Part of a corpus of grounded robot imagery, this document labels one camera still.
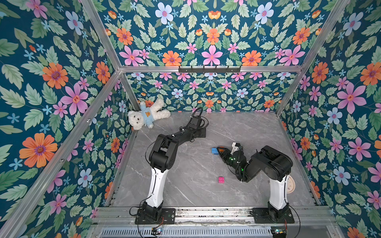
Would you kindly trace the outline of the light blue long lego brick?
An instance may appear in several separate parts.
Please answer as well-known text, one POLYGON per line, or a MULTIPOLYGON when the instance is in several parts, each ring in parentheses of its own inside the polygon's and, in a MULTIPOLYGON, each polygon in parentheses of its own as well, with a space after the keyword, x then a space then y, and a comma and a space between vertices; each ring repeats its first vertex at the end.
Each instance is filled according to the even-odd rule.
POLYGON ((217 148, 215 148, 215 147, 213 147, 213 148, 211 149, 211 152, 212 152, 213 155, 218 155, 218 154, 219 154, 217 148))

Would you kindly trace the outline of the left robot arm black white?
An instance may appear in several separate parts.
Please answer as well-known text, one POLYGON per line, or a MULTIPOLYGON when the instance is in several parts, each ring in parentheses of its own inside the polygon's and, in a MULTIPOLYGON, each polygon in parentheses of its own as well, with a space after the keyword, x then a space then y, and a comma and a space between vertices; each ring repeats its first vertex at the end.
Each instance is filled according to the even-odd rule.
POLYGON ((196 138, 205 138, 208 120, 202 116, 203 108, 197 108, 184 127, 173 134, 158 135, 148 157, 151 166, 151 182, 148 196, 140 205, 140 216, 157 221, 162 216, 163 191, 169 170, 175 163, 180 145, 194 142, 196 138))

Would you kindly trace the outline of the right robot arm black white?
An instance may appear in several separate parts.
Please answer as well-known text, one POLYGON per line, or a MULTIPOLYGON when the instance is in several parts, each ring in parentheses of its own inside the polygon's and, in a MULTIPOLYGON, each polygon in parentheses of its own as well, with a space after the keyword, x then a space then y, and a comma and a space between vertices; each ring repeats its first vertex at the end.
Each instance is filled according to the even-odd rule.
POLYGON ((216 147, 216 151, 229 171, 241 182, 249 182, 263 172, 270 183, 268 217, 277 221, 286 214, 289 210, 286 185, 293 167, 292 160, 286 154, 266 145, 248 160, 244 155, 243 146, 236 142, 232 144, 231 149, 216 147))

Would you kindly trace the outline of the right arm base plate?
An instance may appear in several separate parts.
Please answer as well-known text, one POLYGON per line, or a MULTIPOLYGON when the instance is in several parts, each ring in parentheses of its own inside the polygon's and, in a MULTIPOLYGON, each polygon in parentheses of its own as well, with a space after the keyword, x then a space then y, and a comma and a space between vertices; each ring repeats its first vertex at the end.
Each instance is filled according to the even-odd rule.
POLYGON ((295 219, 290 208, 274 210, 269 208, 253 208, 250 211, 256 224, 294 224, 295 219))

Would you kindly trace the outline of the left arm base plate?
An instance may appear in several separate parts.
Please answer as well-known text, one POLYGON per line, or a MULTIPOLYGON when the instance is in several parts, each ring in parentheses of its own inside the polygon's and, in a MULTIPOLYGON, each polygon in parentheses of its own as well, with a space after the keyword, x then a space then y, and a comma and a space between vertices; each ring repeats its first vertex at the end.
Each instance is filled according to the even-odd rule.
POLYGON ((176 209, 162 208, 157 209, 139 209, 135 219, 136 225, 172 225, 175 223, 176 209))

